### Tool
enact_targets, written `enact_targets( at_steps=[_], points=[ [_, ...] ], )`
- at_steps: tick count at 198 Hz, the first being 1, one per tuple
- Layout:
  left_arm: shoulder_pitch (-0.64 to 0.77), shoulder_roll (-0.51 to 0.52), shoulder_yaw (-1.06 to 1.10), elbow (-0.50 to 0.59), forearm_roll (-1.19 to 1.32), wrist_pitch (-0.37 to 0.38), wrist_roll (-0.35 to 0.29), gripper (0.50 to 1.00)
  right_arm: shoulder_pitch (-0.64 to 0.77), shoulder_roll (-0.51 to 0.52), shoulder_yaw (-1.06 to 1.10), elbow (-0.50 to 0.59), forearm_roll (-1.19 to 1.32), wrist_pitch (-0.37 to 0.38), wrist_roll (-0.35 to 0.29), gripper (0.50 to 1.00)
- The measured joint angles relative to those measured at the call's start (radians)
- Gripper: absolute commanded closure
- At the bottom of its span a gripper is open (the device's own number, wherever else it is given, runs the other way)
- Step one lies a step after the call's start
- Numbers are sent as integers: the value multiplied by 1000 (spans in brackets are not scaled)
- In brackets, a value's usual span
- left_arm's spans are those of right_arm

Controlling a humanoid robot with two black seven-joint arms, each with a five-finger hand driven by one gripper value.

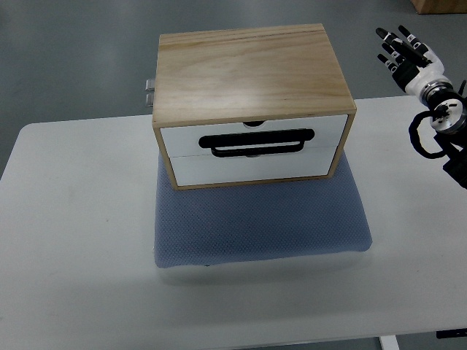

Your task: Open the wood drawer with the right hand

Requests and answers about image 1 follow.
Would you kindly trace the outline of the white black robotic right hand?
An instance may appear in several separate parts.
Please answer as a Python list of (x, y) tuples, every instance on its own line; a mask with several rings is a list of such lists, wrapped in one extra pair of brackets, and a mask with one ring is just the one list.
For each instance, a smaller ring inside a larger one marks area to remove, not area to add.
[(444, 65), (434, 51), (404, 26), (398, 27), (400, 36), (378, 27), (385, 55), (377, 58), (390, 71), (397, 86), (405, 93), (422, 98), (424, 89), (436, 82), (447, 82)]

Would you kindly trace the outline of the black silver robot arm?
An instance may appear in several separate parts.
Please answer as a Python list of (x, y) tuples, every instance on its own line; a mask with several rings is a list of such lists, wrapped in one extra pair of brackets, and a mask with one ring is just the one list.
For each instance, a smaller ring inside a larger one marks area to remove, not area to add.
[(428, 107), (425, 117), (435, 130), (433, 139), (441, 150), (430, 153), (421, 149), (419, 153), (427, 159), (444, 156), (448, 161), (443, 170), (461, 187), (466, 187), (466, 97), (463, 89), (455, 91), (446, 80), (428, 84), (422, 94), (422, 102)]

